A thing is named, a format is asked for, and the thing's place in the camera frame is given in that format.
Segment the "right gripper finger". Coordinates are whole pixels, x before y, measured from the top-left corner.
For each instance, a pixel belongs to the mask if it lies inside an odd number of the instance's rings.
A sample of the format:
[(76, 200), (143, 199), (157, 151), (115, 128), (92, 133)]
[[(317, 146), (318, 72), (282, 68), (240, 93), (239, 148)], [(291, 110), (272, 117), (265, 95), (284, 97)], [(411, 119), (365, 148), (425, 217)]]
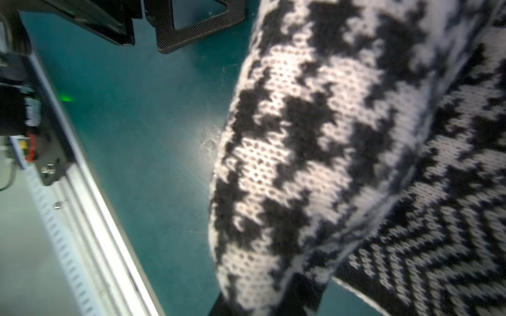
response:
[(229, 307), (222, 293), (220, 293), (208, 316), (235, 316), (235, 313)]

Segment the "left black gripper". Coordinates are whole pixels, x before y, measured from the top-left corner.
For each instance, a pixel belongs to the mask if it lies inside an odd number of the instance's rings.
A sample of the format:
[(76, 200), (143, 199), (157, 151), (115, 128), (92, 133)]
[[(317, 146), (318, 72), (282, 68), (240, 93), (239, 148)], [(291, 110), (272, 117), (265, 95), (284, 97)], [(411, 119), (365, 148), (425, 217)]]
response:
[[(155, 28), (159, 53), (170, 54), (190, 43), (235, 26), (246, 17), (245, 1), (219, 1), (226, 10), (194, 25), (177, 29), (172, 1), (145, 1), (144, 12)], [(140, 1), (43, 0), (52, 13), (117, 46), (135, 44), (133, 20), (142, 18)]]

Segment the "black white patterned scarf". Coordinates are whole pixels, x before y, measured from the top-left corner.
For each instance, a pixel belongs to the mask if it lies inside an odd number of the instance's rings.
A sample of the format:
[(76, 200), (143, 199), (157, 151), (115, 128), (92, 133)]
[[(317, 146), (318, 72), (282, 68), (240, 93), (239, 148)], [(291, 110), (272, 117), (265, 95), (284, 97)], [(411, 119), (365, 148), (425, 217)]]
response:
[(208, 236), (235, 315), (504, 315), (505, 2), (261, 1)]

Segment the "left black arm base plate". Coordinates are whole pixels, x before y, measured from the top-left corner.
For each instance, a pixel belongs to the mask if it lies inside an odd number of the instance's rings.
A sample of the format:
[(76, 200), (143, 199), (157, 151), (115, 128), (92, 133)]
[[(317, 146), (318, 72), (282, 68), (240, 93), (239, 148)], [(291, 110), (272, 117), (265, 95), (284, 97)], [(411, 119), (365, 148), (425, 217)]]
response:
[(51, 186), (75, 162), (55, 104), (28, 57), (1, 54), (1, 135), (22, 138), (22, 158)]

